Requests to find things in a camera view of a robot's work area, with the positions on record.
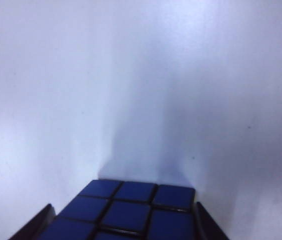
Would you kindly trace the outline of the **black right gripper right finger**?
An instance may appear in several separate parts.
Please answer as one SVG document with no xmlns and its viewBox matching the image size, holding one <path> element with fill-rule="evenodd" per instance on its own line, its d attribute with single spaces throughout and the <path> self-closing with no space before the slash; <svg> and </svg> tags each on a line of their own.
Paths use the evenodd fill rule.
<svg viewBox="0 0 282 240">
<path fill-rule="evenodd" d="M 229 240 L 201 202 L 195 203 L 197 235 L 200 240 Z"/>
</svg>

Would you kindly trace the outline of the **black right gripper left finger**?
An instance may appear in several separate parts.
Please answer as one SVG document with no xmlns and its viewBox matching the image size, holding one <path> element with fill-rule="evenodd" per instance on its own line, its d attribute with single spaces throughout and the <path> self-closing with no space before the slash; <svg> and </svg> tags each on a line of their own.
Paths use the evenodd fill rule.
<svg viewBox="0 0 282 240">
<path fill-rule="evenodd" d="M 36 240 L 39 235 L 53 222 L 55 210 L 47 204 L 39 213 L 19 229 L 10 240 Z"/>
</svg>

